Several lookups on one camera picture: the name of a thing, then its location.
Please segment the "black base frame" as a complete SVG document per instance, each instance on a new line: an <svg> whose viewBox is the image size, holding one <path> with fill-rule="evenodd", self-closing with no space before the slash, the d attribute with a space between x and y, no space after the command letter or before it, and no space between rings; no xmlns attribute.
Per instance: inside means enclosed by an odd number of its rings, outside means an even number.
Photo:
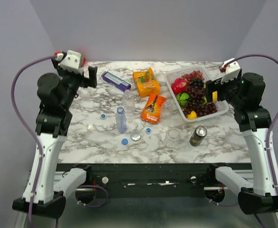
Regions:
<svg viewBox="0 0 278 228"><path fill-rule="evenodd" d="M102 190L77 189L76 196L97 198L203 198L206 191L221 188L208 163L130 163L74 164L59 163L56 174L61 177L75 167L91 168L89 182Z"/></svg>

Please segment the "clear wide-mouth plastic jar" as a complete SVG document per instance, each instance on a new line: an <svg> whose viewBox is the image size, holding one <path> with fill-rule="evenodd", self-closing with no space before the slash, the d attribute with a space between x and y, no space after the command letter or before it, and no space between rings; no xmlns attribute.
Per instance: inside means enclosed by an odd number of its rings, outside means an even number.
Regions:
<svg viewBox="0 0 278 228"><path fill-rule="evenodd" d="M180 132L176 128L170 128L166 132L164 143L170 147L176 146L180 137Z"/></svg>

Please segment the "red grape bunch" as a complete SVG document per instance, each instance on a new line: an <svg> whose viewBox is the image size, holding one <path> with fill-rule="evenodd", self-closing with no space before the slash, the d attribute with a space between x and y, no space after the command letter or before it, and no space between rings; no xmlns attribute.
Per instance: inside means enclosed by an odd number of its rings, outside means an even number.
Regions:
<svg viewBox="0 0 278 228"><path fill-rule="evenodd" d="M200 80L204 81L203 73L200 70L193 71L193 72L188 73L188 74L184 74L181 77L183 79L187 80L188 82L191 82L191 81L193 81L195 79L200 79Z"/></svg>

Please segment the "red apple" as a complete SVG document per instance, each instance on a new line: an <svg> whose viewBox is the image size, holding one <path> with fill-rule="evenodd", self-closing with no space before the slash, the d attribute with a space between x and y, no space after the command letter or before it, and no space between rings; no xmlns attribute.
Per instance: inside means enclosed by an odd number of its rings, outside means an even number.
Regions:
<svg viewBox="0 0 278 228"><path fill-rule="evenodd" d="M81 66L83 67L83 66L85 65L85 63L86 63L86 58L85 58L85 56L83 55L83 60L82 60Z"/></svg>

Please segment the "yellow mango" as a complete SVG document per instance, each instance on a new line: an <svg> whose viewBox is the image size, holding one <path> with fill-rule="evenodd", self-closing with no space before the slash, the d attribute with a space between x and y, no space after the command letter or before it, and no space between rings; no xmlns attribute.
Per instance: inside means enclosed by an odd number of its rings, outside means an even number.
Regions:
<svg viewBox="0 0 278 228"><path fill-rule="evenodd" d="M212 92L212 102L216 102L218 100L218 93L217 91Z"/></svg>

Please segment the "silver metal jar lid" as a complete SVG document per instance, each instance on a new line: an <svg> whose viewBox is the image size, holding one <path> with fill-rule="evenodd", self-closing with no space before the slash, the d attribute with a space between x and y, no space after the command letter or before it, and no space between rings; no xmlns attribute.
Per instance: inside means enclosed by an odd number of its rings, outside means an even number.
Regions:
<svg viewBox="0 0 278 228"><path fill-rule="evenodd" d="M139 141L141 139L141 134L139 131L133 131L130 135L131 139L135 142Z"/></svg>

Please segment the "black drink can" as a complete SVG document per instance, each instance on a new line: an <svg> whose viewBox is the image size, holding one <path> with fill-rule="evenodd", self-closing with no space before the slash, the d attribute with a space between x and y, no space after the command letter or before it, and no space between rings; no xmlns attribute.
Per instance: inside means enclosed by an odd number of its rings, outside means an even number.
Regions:
<svg viewBox="0 0 278 228"><path fill-rule="evenodd" d="M204 126L197 126L189 140L192 146L199 146L207 135L207 129Z"/></svg>

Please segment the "plain blue bottle cap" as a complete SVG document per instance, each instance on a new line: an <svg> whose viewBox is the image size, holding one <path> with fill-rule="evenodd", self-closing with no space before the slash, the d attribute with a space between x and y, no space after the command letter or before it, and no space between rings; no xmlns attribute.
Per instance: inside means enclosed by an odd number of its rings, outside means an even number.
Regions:
<svg viewBox="0 0 278 228"><path fill-rule="evenodd" d="M126 138L122 139L121 143L123 145L127 145L128 144L128 139L126 139Z"/></svg>

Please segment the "clear crushed plastic bottle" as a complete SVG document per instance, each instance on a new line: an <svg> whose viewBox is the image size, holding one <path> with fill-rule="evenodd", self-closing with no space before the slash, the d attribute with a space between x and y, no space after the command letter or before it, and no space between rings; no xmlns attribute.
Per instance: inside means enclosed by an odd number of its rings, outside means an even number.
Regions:
<svg viewBox="0 0 278 228"><path fill-rule="evenodd" d="M122 101L126 115L133 116L135 114L135 98L129 89L124 91Z"/></svg>

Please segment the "clear small plastic bottle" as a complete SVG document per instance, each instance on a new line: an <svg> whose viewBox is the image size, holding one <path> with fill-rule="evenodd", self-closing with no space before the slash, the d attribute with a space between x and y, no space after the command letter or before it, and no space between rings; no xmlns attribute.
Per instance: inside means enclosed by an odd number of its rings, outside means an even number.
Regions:
<svg viewBox="0 0 278 228"><path fill-rule="evenodd" d="M171 100L167 99L163 104L161 118L170 119L173 115L173 103Z"/></svg>

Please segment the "red dragon fruit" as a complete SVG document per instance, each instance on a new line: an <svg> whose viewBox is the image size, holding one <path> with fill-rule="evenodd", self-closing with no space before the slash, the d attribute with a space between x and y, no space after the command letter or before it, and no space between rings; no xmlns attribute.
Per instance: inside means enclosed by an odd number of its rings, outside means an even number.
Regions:
<svg viewBox="0 0 278 228"><path fill-rule="evenodd" d="M177 78L171 85L172 91L175 95L183 93L188 88L188 81L183 78Z"/></svg>

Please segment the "orange razor box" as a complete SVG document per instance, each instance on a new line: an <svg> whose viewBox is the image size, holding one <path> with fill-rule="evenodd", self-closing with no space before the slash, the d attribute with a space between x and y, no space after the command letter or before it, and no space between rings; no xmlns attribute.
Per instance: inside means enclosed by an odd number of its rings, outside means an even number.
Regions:
<svg viewBox="0 0 278 228"><path fill-rule="evenodd" d="M151 94L141 113L141 119L152 124L157 124L161 117L162 105L166 100L163 96Z"/></svg>

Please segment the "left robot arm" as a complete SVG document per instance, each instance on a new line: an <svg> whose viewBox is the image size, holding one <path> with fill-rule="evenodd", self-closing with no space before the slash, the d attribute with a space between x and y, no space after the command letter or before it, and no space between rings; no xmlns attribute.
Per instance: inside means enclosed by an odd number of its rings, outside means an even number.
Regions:
<svg viewBox="0 0 278 228"><path fill-rule="evenodd" d="M65 178L54 184L59 153L72 119L69 108L78 97L80 87L96 88L98 68L89 66L89 76L85 77L82 68L69 71L54 57L49 59L57 73L43 74L37 81L40 105L35 130L20 118L36 142L36 152L26 189L22 197L13 201L12 208L30 216L58 219L67 197L79 185L89 187L93 180L88 168L72 168Z"/></svg>

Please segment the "yellow lemon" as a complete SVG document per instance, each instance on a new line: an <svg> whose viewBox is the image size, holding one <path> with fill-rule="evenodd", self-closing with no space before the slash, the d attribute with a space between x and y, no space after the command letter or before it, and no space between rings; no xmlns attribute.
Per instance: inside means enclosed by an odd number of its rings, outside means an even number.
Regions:
<svg viewBox="0 0 278 228"><path fill-rule="evenodd" d="M193 120L197 118L197 114L195 111L192 111L190 114L187 115L187 119Z"/></svg>

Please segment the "blue tinted plastic bottle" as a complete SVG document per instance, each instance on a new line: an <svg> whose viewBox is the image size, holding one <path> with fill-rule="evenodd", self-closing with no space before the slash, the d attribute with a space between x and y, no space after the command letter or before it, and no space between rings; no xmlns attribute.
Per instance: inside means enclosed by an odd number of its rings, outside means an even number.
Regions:
<svg viewBox="0 0 278 228"><path fill-rule="evenodd" d="M117 108L116 113L116 126L119 133L123 134L127 131L127 121L126 121L126 115L125 110L122 106L119 106Z"/></svg>

